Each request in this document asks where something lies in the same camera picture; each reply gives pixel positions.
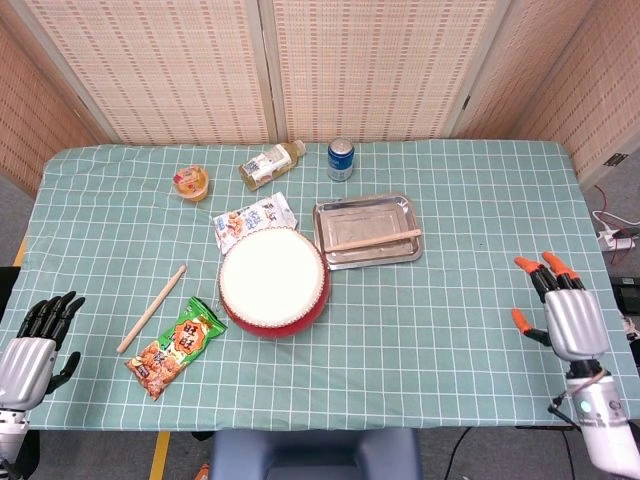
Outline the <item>orange-tipped silver right hand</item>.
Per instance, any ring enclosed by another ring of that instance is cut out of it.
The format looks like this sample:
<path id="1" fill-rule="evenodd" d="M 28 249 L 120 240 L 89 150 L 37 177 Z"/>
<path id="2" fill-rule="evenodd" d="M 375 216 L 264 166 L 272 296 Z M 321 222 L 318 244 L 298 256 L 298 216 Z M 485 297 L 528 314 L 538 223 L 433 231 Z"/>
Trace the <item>orange-tipped silver right hand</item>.
<path id="1" fill-rule="evenodd" d="M 547 251 L 543 259 L 540 263 L 517 256 L 514 263 L 529 275 L 543 304 L 547 328 L 535 328 L 517 308 L 511 310 L 514 325 L 522 335 L 552 348 L 564 361 L 602 357 L 610 342 L 596 297 L 559 257 Z"/>

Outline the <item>black and silver left hand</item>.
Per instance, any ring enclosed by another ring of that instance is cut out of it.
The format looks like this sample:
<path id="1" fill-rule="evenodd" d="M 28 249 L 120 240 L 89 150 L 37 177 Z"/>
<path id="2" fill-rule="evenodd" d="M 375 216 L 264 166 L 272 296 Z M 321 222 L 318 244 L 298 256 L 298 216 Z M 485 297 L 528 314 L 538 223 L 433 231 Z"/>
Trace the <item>black and silver left hand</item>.
<path id="1" fill-rule="evenodd" d="M 1 356 L 1 408 L 26 412 L 67 383 L 81 353 L 74 351 L 58 374 L 58 354 L 77 311 L 85 299 L 74 291 L 36 303 L 25 315 L 16 337 Z"/>

